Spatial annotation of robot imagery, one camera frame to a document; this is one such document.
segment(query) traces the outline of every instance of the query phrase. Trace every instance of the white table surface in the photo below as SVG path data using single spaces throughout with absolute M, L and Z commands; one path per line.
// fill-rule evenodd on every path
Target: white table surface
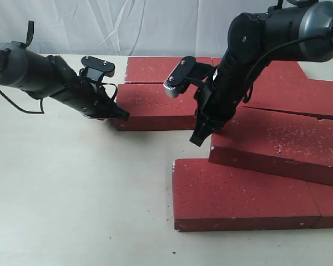
M 81 68 L 82 55 L 63 57 Z M 116 65 L 108 81 L 124 83 L 127 58 L 100 58 Z M 333 61 L 301 66 L 333 80 Z M 333 265 L 333 229 L 173 229 L 172 162 L 206 158 L 209 139 L 198 148 L 190 131 L 116 132 L 52 99 L 44 107 L 26 115 L 0 97 L 0 265 Z

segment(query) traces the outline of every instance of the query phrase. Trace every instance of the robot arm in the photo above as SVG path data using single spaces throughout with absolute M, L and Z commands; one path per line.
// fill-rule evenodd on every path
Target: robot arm
M 43 57 L 28 51 L 32 38 L 33 22 L 29 22 L 26 43 L 11 42 L 0 48 L 0 85 L 21 89 L 41 100 L 41 112 L 19 108 L 0 91 L 6 100 L 28 114 L 44 114 L 42 100 L 50 97 L 91 119 L 128 119 L 129 113 L 114 102 L 117 87 L 110 98 L 102 83 L 105 76 L 113 77 L 113 63 L 86 56 L 77 75 L 60 56 Z
M 228 48 L 221 63 L 213 67 L 185 57 L 164 83 L 172 98 L 198 87 L 194 99 L 196 128 L 190 141 L 201 146 L 247 103 L 253 83 L 271 61 L 326 62 L 333 58 L 333 2 L 287 0 L 266 13 L 242 13 L 231 23 Z

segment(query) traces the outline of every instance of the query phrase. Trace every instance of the white backdrop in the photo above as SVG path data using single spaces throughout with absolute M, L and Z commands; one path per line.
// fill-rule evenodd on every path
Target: white backdrop
M 230 22 L 277 0 L 0 0 L 0 44 L 37 53 L 222 56 Z

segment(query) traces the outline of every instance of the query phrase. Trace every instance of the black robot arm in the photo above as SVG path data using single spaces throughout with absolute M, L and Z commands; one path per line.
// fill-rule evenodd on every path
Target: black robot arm
M 92 119 L 127 120 L 129 113 L 120 108 L 114 99 L 117 87 L 110 98 L 105 92 L 103 78 L 113 77 L 115 65 L 94 57 L 83 57 L 79 75 L 60 56 L 47 57 L 26 48 L 33 38 L 33 22 L 29 22 L 26 43 L 11 42 L 0 47 L 0 85 L 20 89 L 35 100 L 41 100 L 41 112 L 20 111 L 29 114 L 44 114 L 42 100 L 50 97 L 79 111 Z
M 333 2 L 288 0 L 266 13 L 242 13 L 231 23 L 228 48 L 216 67 L 185 57 L 164 83 L 172 98 L 198 87 L 196 128 L 190 141 L 201 146 L 247 103 L 253 83 L 273 60 L 326 62 L 333 58 Z

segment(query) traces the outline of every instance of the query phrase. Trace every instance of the table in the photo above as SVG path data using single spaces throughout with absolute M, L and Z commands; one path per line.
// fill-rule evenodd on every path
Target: table
M 84 55 L 62 55 L 78 71 Z M 127 57 L 99 56 L 124 83 Z M 333 60 L 301 63 L 333 80 Z M 2 88 L 21 107 L 25 93 Z M 0 265 L 333 265 L 333 229 L 180 233 L 171 166 L 206 158 L 190 131 L 116 132 L 52 99 L 0 97 Z

